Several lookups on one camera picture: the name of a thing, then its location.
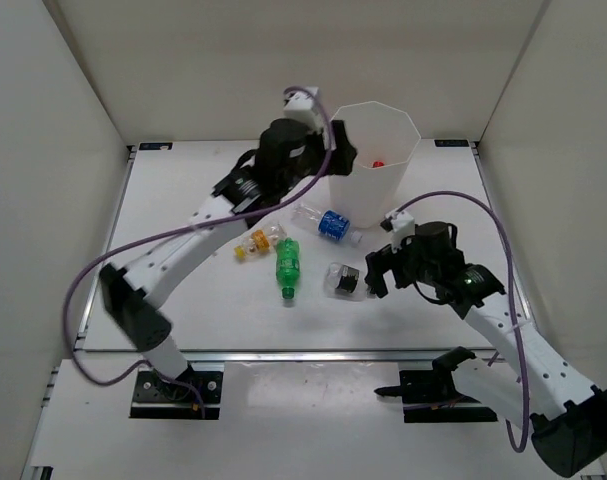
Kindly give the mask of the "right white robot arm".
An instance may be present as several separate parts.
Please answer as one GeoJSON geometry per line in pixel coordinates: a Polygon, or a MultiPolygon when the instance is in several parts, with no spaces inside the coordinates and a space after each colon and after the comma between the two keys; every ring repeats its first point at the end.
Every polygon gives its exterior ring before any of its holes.
{"type": "Polygon", "coordinates": [[[570,478],[607,453],[607,388],[574,369],[528,321],[510,321],[502,282],[486,267],[465,260],[455,225],[415,225],[386,219],[390,244],[366,257],[366,283],[387,295],[384,276],[398,289],[426,285],[433,303],[446,305],[480,333],[520,377],[505,378],[471,351],[457,347],[433,363],[432,387],[443,399],[463,394],[511,421],[523,420],[544,464],[570,478]]]}

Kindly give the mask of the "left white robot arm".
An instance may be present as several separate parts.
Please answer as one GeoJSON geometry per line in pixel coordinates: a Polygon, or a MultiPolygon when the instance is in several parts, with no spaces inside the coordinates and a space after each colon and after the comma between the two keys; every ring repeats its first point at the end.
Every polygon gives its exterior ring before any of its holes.
{"type": "Polygon", "coordinates": [[[330,123],[332,149],[306,124],[280,118],[242,154],[196,210],[184,233],[153,246],[123,267],[109,263],[99,272],[104,309],[157,372],[158,388],[171,400],[189,395],[193,370],[172,338],[172,324],[160,308],[199,265],[239,237],[308,176],[347,176],[357,150],[342,120],[330,123]]]}

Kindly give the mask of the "green plastic bottle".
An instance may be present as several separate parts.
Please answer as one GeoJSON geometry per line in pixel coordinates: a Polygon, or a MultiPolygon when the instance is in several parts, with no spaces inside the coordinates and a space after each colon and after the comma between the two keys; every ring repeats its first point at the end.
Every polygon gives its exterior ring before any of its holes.
{"type": "Polygon", "coordinates": [[[300,279],[300,247],[290,237],[276,245],[276,280],[284,300],[293,300],[300,279]]]}

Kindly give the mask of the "blue label clear bottle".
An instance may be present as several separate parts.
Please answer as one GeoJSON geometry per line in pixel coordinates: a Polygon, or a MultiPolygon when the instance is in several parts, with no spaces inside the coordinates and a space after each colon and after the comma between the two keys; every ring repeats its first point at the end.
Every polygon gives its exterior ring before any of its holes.
{"type": "Polygon", "coordinates": [[[358,245],[363,238],[361,231],[347,217],[333,210],[319,210],[304,203],[293,208],[292,223],[335,242],[347,241],[351,245],[358,245]]]}

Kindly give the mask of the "yellow label clear bottle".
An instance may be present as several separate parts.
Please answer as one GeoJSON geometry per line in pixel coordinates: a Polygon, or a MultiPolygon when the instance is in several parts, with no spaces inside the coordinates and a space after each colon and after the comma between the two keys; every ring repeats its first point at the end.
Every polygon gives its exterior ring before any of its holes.
{"type": "Polygon", "coordinates": [[[269,253],[281,240],[286,238],[287,233],[278,221],[265,223],[239,240],[234,247],[234,255],[238,261],[262,256],[269,253]]]}

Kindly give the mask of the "black label clear bottle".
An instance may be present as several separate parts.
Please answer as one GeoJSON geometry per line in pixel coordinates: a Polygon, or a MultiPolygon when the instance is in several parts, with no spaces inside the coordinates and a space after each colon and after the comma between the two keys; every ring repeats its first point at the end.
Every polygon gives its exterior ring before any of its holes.
{"type": "Polygon", "coordinates": [[[369,294],[365,274],[343,263],[330,263],[324,276],[324,291],[329,297],[361,301],[369,294]]]}

